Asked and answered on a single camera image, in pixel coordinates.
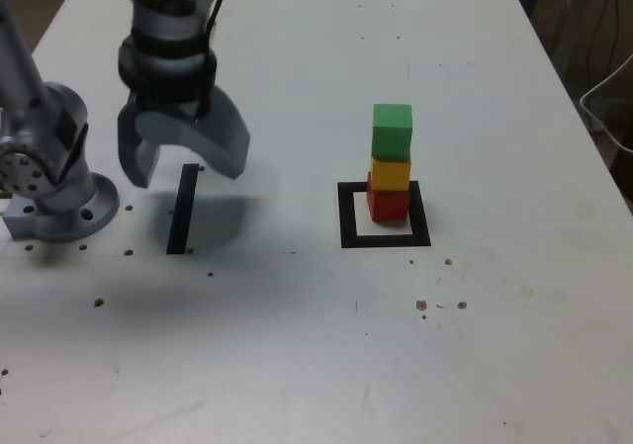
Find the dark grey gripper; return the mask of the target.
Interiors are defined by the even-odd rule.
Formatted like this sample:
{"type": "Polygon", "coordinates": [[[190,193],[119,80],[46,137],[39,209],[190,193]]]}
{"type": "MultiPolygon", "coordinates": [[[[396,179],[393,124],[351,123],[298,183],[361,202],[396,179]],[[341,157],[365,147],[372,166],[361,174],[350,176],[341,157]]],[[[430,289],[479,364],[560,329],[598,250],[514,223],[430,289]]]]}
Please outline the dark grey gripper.
{"type": "Polygon", "coordinates": [[[138,102],[134,92],[129,94],[118,115],[118,154],[133,185],[149,186],[160,145],[189,148],[229,179],[242,174],[250,144],[246,123],[220,87],[212,88],[209,102],[209,112],[199,118],[204,112],[201,100],[171,103],[140,98],[138,102]]]}

